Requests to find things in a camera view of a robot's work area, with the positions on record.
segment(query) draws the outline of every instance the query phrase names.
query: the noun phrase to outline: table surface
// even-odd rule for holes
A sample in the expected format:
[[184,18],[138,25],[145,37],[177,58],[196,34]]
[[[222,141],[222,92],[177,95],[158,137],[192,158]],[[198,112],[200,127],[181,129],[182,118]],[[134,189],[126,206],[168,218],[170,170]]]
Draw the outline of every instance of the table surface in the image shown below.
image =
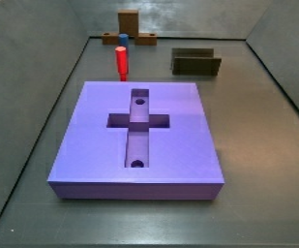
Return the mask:
[[[217,77],[173,76],[173,47],[214,47]],[[0,246],[299,245],[299,113],[245,42],[130,45],[134,81],[194,81],[226,185],[216,201],[61,200],[48,184],[85,81],[118,80],[114,46],[92,40],[0,217]]]

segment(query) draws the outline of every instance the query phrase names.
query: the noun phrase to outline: red cylinder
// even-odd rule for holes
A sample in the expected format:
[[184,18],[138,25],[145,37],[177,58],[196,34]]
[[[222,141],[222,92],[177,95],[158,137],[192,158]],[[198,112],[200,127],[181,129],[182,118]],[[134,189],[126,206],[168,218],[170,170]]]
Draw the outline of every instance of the red cylinder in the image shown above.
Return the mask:
[[120,46],[116,49],[116,57],[117,57],[117,68],[118,68],[118,72],[121,75],[121,81],[126,81],[126,75],[128,75],[128,53],[126,53],[126,47]]

